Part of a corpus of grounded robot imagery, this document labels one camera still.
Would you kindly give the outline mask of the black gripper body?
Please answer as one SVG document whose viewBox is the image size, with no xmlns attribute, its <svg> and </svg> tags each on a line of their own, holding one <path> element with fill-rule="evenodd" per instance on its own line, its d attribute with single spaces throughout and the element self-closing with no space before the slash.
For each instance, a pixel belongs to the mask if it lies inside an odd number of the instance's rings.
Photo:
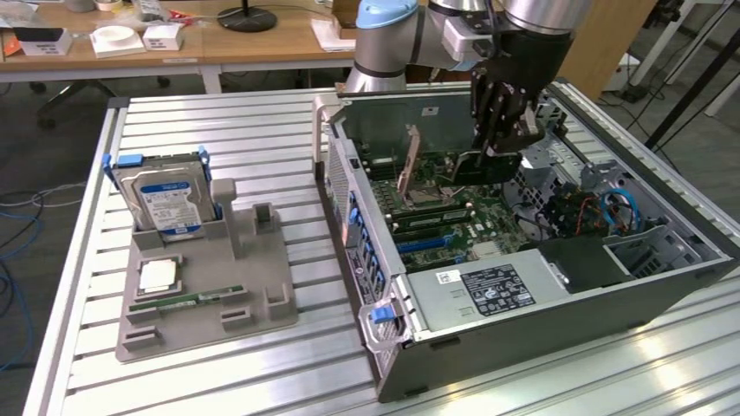
<svg viewBox="0 0 740 416">
<path fill-rule="evenodd" d="M 571 42 L 570 32 L 505 32 L 499 36 L 501 52 L 485 62 L 486 81 L 522 88 L 526 94 L 538 93 L 558 73 Z"/>
</svg>

